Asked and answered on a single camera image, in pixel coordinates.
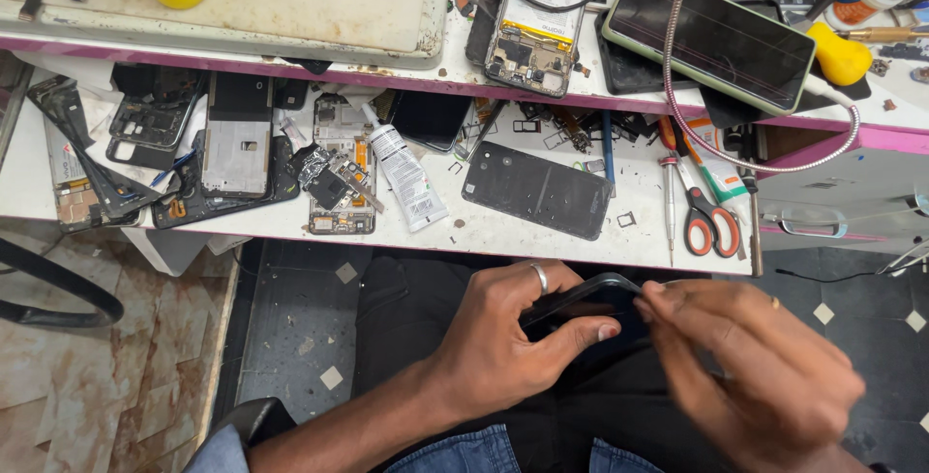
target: white glue tube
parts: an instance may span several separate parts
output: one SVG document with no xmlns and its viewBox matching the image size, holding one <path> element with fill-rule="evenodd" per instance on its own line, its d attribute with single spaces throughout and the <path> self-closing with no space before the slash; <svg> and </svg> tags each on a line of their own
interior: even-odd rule
<svg viewBox="0 0 929 473">
<path fill-rule="evenodd" d="M 381 169 L 388 175 L 410 231 L 420 230 L 436 219 L 445 218 L 449 209 L 438 198 L 423 165 L 407 147 L 400 132 L 392 124 L 381 124 L 368 103 L 362 104 L 361 109 L 375 126 L 375 131 L 368 136 L 368 142 L 375 150 Z"/>
<path fill-rule="evenodd" d="M 694 132 L 703 137 L 704 141 L 710 143 L 716 149 L 723 149 L 720 130 L 710 120 L 705 118 L 697 119 L 688 122 L 688 124 Z M 745 184 L 742 183 L 742 178 L 738 176 L 736 167 L 732 166 L 728 161 L 713 155 L 704 147 L 691 143 L 688 141 L 686 134 L 684 135 L 684 141 L 688 145 L 690 153 L 693 154 L 694 160 L 700 166 L 703 178 L 710 184 L 710 188 L 713 190 L 714 196 L 716 196 L 716 203 L 729 212 L 734 212 L 741 224 L 751 224 L 749 222 L 751 196 L 748 189 L 745 188 Z"/>
</svg>

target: marble floor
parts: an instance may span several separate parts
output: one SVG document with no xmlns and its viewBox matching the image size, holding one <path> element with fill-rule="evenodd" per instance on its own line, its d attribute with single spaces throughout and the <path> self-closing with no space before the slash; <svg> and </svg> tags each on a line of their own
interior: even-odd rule
<svg viewBox="0 0 929 473">
<path fill-rule="evenodd" d="M 0 219 L 0 237 L 39 251 L 57 225 Z M 71 235 L 48 254 L 122 301 L 112 327 L 0 322 L 0 464 L 6 472 L 180 472 L 208 428 L 215 363 L 235 282 L 205 250 L 179 278 L 155 271 L 115 230 Z M 92 307 L 42 281 L 0 275 L 4 299 Z"/>
</svg>

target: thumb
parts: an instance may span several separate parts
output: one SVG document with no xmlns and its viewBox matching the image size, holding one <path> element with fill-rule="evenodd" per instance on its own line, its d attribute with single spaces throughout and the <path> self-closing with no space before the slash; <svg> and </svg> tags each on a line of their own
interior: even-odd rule
<svg viewBox="0 0 929 473">
<path fill-rule="evenodd" d="M 619 321 L 612 317 L 571 319 L 536 343 L 540 355 L 551 365 L 565 369 L 582 351 L 620 333 Z"/>
</svg>

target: gold screwdriver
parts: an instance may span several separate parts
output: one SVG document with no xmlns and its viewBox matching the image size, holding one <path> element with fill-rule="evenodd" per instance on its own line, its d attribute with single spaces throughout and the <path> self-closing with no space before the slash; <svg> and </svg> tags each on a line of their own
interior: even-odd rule
<svg viewBox="0 0 929 473">
<path fill-rule="evenodd" d="M 913 42 L 916 38 L 929 38 L 929 31 L 917 31 L 906 27 L 867 27 L 857 30 L 837 30 L 839 37 L 864 43 Z"/>
</svg>

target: screwdriver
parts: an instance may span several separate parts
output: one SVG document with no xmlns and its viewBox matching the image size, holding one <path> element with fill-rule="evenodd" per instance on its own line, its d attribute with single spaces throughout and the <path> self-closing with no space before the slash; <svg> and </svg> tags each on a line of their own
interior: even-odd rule
<svg viewBox="0 0 929 473">
<path fill-rule="evenodd" d="M 857 30 L 837 30 L 840 38 L 865 43 L 913 42 L 916 38 L 929 38 L 929 31 L 916 31 L 906 27 L 866 27 Z"/>
<path fill-rule="evenodd" d="M 668 230 L 668 251 L 671 252 L 671 267 L 674 267 L 674 168 L 677 158 L 666 157 L 658 160 L 664 170 L 664 226 Z"/>
</svg>

